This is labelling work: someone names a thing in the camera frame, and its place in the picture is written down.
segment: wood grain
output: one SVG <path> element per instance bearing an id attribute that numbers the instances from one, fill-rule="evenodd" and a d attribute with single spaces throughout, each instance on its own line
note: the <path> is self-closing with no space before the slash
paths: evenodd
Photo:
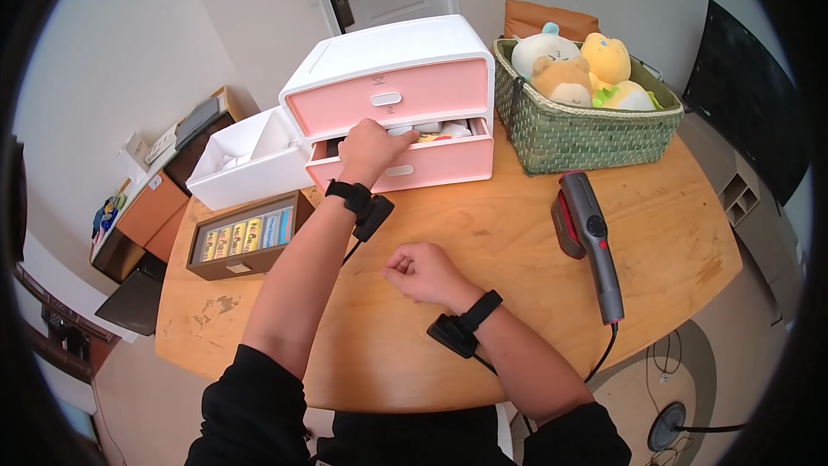
<path id="1" fill-rule="evenodd" d="M 385 193 L 396 209 L 343 267 L 322 318 L 304 379 L 308 406 L 417 412 L 505 400 L 483 366 L 426 336 L 440 306 L 413 305 L 380 277 L 402 242 L 441 244 L 462 272 L 496 288 L 505 306 L 582 376 L 594 367 L 609 329 L 601 324 L 589 263 L 558 246 L 550 215 L 557 175 L 526 177 L 499 122 L 495 140 L 491 180 Z M 742 263 L 709 182 L 678 136 L 655 164 L 589 176 L 626 311 L 608 368 L 688 320 Z M 318 191 L 305 193 L 318 204 Z M 208 282 L 185 268 L 195 223 L 212 216 L 192 198 L 164 281 L 156 351 L 216 379 L 233 361 L 263 276 Z"/>

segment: black shirt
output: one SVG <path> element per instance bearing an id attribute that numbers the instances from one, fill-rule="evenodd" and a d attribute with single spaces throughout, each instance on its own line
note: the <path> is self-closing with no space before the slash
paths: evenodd
<path id="1" fill-rule="evenodd" d="M 493 406 L 438 414 L 337 412 L 334 438 L 311 458 L 302 383 L 265 354 L 239 345 L 233 365 L 204 390 L 202 437 L 186 464 L 514 464 L 497 444 Z M 607 410 L 579 406 L 525 441 L 523 463 L 629 464 Z"/>

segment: drawer handle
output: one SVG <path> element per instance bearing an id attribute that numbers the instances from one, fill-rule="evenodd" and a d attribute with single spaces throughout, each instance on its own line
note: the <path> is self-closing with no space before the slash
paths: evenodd
<path id="1" fill-rule="evenodd" d="M 388 92 L 371 96 L 371 104 L 375 107 L 385 107 L 386 105 L 393 105 L 400 101 L 402 101 L 402 95 L 399 92 Z"/>
<path id="2" fill-rule="evenodd" d="M 414 173 L 414 166 L 410 166 L 405 164 L 403 166 L 394 166 L 393 168 L 388 168 L 385 170 L 385 174 L 389 177 L 398 177 L 403 174 L 411 174 Z"/>
<path id="3" fill-rule="evenodd" d="M 233 274 L 241 274 L 242 272 L 250 272 L 252 269 L 244 263 L 228 264 L 227 270 Z"/>

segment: handheld garment steamer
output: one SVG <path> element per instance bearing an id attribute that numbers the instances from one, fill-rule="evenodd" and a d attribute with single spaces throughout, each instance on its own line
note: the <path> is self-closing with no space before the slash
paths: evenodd
<path id="1" fill-rule="evenodd" d="M 618 322 L 624 319 L 624 302 L 621 300 L 613 256 L 609 253 L 607 224 L 590 180 L 583 171 L 567 171 L 561 175 L 558 183 L 561 191 L 552 203 L 552 219 L 558 243 L 569 257 L 584 259 L 587 255 L 590 258 L 601 319 L 605 326 L 611 326 L 613 330 L 604 356 L 585 380 L 589 381 L 613 348 L 618 336 Z"/>

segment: woven basket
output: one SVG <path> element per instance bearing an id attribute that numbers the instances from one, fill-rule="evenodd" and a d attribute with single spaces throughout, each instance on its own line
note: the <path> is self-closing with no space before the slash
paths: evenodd
<path id="1" fill-rule="evenodd" d="M 494 106 L 529 176 L 598 170 L 661 159 L 684 109 L 647 69 L 630 60 L 630 79 L 652 91 L 663 110 L 584 108 L 550 101 L 512 67 L 516 40 L 494 43 Z"/>

